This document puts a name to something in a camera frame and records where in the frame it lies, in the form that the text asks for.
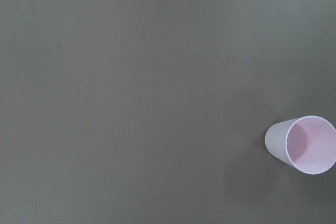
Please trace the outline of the pink plastic cup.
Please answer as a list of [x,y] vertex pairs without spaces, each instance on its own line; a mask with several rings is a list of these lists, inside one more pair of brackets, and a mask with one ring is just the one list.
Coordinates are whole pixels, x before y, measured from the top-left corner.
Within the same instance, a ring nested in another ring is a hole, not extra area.
[[335,164],[335,128],[319,116],[272,125],[265,146],[271,155],[305,174],[321,174]]

